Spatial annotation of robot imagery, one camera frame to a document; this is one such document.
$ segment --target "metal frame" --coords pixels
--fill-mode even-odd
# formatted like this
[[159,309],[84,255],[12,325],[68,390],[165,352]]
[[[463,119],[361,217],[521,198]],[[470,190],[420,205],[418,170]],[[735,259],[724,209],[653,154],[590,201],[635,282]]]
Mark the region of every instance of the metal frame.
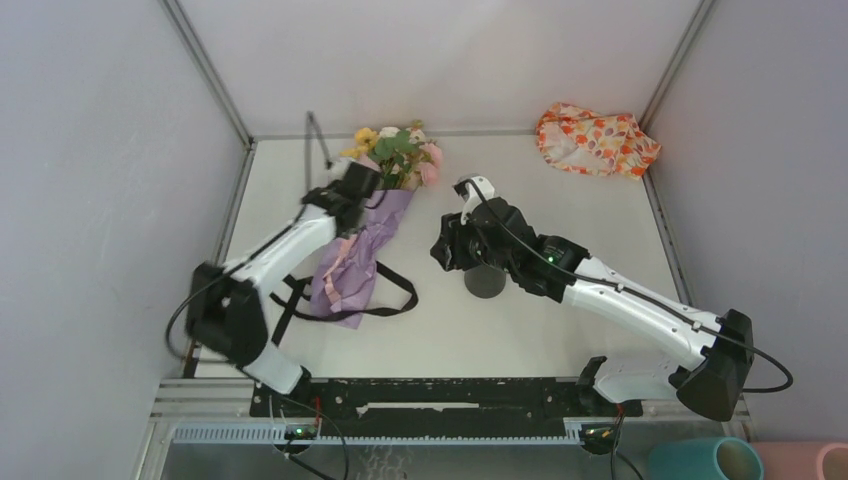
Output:
[[221,106],[221,109],[224,111],[224,115],[227,117],[227,120],[229,120],[230,125],[233,127],[236,135],[238,135],[242,145],[244,145],[245,148],[249,148],[253,143],[253,140],[250,137],[247,126],[244,124],[241,115],[239,115],[238,109],[236,108],[232,97],[230,97],[229,92],[227,92],[227,87],[221,80],[221,76],[218,75],[218,71],[215,70],[215,66],[212,64],[209,54],[206,53],[206,48],[203,47],[203,42],[200,41],[200,37],[197,36],[197,32],[194,30],[191,21],[189,21],[188,15],[185,13],[185,9],[180,4],[179,0],[159,0],[159,3],[162,5],[162,8],[165,9],[165,13],[168,15],[168,18],[171,20],[174,28],[176,28],[180,39],[183,41],[183,45],[186,47],[186,51],[189,56],[191,56],[194,64],[200,70],[200,74],[206,81],[206,85],[209,87],[210,92],[212,92],[212,96],[215,97],[215,101]]
[[[301,136],[269,136],[254,139],[238,110],[230,97],[227,89],[212,64],[202,42],[191,25],[185,10],[179,0],[159,0],[168,17],[174,24],[180,38],[183,40],[192,61],[197,65],[204,80],[206,81],[215,100],[221,106],[240,141],[245,145],[246,153],[242,162],[242,170],[238,176],[234,194],[230,202],[230,212],[225,219],[222,229],[219,247],[215,252],[215,258],[221,260],[226,256],[229,248],[232,232],[241,199],[247,184],[247,178],[256,151],[256,142],[264,139],[303,138]],[[686,31],[681,38],[668,66],[666,67],[660,82],[653,93],[648,106],[642,115],[641,125],[646,131],[650,130],[659,108],[665,96],[676,78],[680,66],[689,55],[692,46],[697,41],[698,34],[703,29],[710,13],[715,6],[716,0],[701,0]],[[517,132],[447,132],[445,135],[458,134],[515,134]],[[644,179],[645,189],[648,194],[660,237],[666,251],[669,265],[672,269],[672,277],[681,301],[690,303],[692,295],[684,280],[684,275],[678,255],[675,250],[672,235],[666,224],[663,213],[662,201],[657,194],[656,185],[649,171]],[[156,402],[150,414],[148,426],[143,437],[143,445],[139,451],[134,478],[145,480],[158,480],[161,478],[168,451],[175,442],[207,442],[229,444],[246,444],[256,442],[273,442],[280,440],[280,435],[285,432],[287,426],[291,428],[296,425],[306,425],[313,419],[277,418],[250,418],[249,410],[252,402],[254,383],[247,379],[177,379],[163,380],[160,384]],[[631,418],[630,422],[691,422],[703,420],[692,413],[678,402],[646,401],[643,402],[644,415]],[[566,418],[564,421],[563,437],[551,439],[475,439],[469,443],[485,444],[486,442],[504,441],[510,443],[536,442],[544,443],[579,443],[572,433],[575,428],[579,430],[581,425],[592,423],[610,423],[612,418]],[[754,432],[748,415],[747,404],[741,399],[737,405],[736,415],[733,421],[723,424],[725,434],[753,439]],[[430,439],[352,439],[351,443],[389,443],[389,442],[417,442],[431,441]],[[333,437],[318,438],[319,443],[334,443],[338,440]],[[444,444],[445,440],[433,439]]]
[[[251,418],[250,406],[254,382],[247,379],[176,379],[163,380],[150,414],[144,445],[139,453],[135,475],[139,480],[158,480],[172,444],[215,443],[256,445],[283,443],[284,433],[306,427],[313,418]],[[674,401],[642,402],[644,415],[629,417],[629,423],[705,421]],[[569,417],[563,419],[563,435],[531,438],[346,438],[350,445],[579,445],[578,432],[583,426],[610,424],[613,417]],[[724,423],[724,432],[751,440],[751,419],[744,400],[736,407],[734,420]],[[340,441],[329,435],[294,444],[335,445]]]

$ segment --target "green leaves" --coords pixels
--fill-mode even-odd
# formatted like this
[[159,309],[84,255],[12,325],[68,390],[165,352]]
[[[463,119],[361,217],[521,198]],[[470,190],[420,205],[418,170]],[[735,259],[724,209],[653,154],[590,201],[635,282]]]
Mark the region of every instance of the green leaves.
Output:
[[381,137],[374,150],[368,153],[383,174],[381,188],[401,188],[415,165],[429,158],[417,144],[409,143],[410,136],[409,130],[400,130],[394,137]]
[[377,140],[377,145],[374,146],[374,154],[377,155],[377,158],[380,160],[388,160],[392,158],[392,153],[394,153],[394,145],[393,140],[391,138],[381,138]]

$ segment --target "white wall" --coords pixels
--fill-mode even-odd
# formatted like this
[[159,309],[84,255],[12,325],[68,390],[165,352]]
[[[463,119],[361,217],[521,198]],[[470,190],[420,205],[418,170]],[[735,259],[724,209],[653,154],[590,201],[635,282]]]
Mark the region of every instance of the white wall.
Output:
[[0,12],[0,478],[128,478],[241,146],[156,1]]
[[[848,5],[720,2],[650,132],[699,303],[755,322],[797,384],[749,395],[766,439],[848,440]],[[750,385],[780,381],[757,360]]]
[[698,0],[183,0],[255,135],[642,113]]

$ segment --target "white table surface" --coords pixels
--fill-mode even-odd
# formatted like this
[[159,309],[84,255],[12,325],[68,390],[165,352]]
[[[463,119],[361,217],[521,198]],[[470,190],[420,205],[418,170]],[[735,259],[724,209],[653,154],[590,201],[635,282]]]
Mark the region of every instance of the white table surface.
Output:
[[[350,140],[328,141],[333,153]],[[610,353],[657,351],[604,318],[525,293],[508,281],[498,297],[481,300],[460,272],[444,272],[429,255],[442,215],[462,200],[451,186],[460,176],[487,177],[518,207],[537,234],[576,242],[628,278],[677,298],[643,184],[620,176],[590,177],[545,164],[531,135],[442,137],[442,179],[419,189],[380,261],[409,278],[420,302],[411,312],[366,316],[358,330],[294,319],[281,349],[314,377],[573,377],[588,359]],[[302,140],[258,144],[233,233],[229,256],[239,256],[296,213],[304,193]],[[313,146],[314,184],[326,183],[320,149]],[[312,275],[320,251],[296,277]],[[277,293],[288,298],[281,284]],[[400,307],[406,293],[379,279],[371,306]],[[282,309],[265,301],[269,332]],[[308,305],[302,302],[301,310]],[[218,358],[204,349],[201,358]],[[226,365],[201,364],[196,377],[239,377]]]

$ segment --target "orange floral fabric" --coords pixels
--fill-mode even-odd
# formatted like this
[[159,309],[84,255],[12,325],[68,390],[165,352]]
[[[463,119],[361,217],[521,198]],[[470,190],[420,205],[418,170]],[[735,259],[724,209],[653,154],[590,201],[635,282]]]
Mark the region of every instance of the orange floral fabric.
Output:
[[566,103],[555,103],[539,119],[536,144],[554,168],[631,178],[640,178],[661,148],[631,114],[604,116]]

